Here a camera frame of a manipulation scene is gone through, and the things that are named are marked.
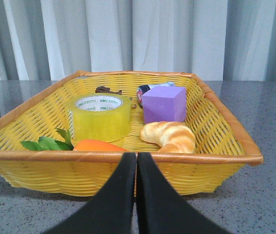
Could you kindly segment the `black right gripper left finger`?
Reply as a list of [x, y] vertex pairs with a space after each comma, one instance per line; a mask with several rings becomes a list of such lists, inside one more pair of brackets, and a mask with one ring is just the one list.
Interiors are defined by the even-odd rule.
[[80, 210], [46, 234], [129, 234], [133, 212], [136, 154], [126, 152], [104, 186]]

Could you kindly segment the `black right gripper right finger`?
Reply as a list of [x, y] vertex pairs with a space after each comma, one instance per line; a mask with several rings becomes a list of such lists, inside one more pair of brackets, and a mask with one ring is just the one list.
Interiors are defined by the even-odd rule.
[[190, 206], [165, 179], [150, 153], [137, 157], [136, 206], [141, 234], [227, 234]]

